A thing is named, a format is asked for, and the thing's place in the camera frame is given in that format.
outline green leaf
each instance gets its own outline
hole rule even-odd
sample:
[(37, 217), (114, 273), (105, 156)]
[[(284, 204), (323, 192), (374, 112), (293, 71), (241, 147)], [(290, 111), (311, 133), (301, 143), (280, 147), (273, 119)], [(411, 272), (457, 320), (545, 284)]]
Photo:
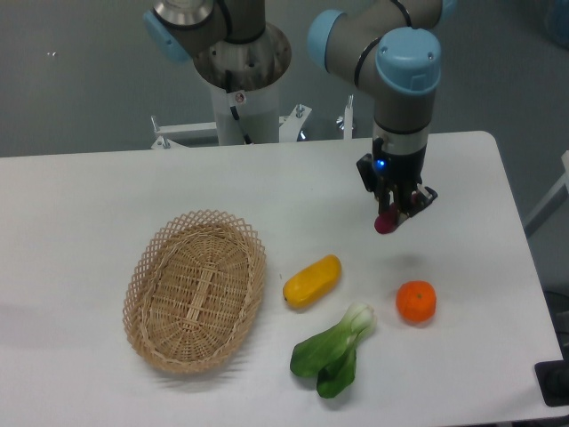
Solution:
[(356, 345), (350, 345), (339, 359), (318, 372), (317, 391), (321, 398), (335, 398), (354, 382), (356, 359)]
[(291, 371), (301, 377), (317, 376), (318, 371), (341, 358), (349, 346), (340, 325), (314, 335), (294, 346)]

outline orange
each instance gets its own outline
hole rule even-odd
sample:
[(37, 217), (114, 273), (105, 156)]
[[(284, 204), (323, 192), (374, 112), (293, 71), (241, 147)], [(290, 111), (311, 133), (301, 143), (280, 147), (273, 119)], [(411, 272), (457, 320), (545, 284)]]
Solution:
[(435, 288), (422, 280), (404, 283), (397, 291), (396, 306), (405, 320), (413, 323), (429, 320), (437, 309)]

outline cable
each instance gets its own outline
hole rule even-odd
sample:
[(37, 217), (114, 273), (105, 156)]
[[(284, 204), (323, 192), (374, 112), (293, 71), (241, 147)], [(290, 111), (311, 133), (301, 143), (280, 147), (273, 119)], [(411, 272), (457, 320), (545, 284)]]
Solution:
[[(231, 79), (232, 78), (233, 78), (233, 75), (231, 74), (231, 71), (226, 69), (225, 70), (225, 92), (227, 94), (231, 93)], [(251, 145), (252, 144), (251, 137), (249, 136), (249, 133), (247, 133), (247, 131), (243, 128), (243, 125), (241, 124), (241, 117), (239, 116), (239, 113), (237, 112), (237, 107), (235, 105), (230, 105), (229, 109), (231, 110), (231, 116), (233, 116), (233, 118), (237, 122), (237, 126), (239, 126), (239, 130), (241, 131), (241, 134), (243, 135), (243, 139), (245, 141), (245, 144)]]

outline gray floor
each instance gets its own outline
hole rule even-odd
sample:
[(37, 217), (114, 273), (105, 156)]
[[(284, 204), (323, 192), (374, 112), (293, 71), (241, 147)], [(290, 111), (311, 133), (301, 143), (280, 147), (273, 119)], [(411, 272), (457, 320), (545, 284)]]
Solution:
[[(293, 45), (282, 114), (299, 102), (312, 107), (311, 139), (338, 136), (333, 121), (354, 90), (309, 62), (309, 24), (323, 9), (357, 12), (370, 2), (267, 1), (268, 20)], [(0, 4), (0, 157), (147, 149), (151, 115), (163, 125), (212, 120), (192, 65), (167, 62), (146, 35), (140, 17), (151, 3)], [(491, 133), (522, 218), (561, 175), (569, 149), (569, 51), (547, 39), (536, 3), (459, 0), (435, 30), (444, 75), (432, 131)], [(356, 136), (369, 134), (372, 105), (356, 93)], [(569, 202), (529, 241), (542, 284), (567, 292), (568, 217)]]

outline white table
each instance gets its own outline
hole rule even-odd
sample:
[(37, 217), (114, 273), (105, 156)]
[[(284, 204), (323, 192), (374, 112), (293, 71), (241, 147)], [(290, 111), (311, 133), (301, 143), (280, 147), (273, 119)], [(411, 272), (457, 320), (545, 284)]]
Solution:
[[(431, 135), (423, 178), (439, 193), (396, 233), (356, 161), (369, 141), (0, 159), (0, 425), (443, 426), (566, 415), (533, 365), (560, 359), (494, 139)], [(220, 209), (267, 248), (263, 304), (223, 369), (165, 375), (130, 348), (126, 287), (171, 218)], [(341, 283), (302, 313), (283, 283), (328, 253)], [(397, 288), (425, 279), (438, 309), (404, 324)], [(294, 344), (353, 301), (377, 311), (356, 382), (335, 400), (289, 372)]]

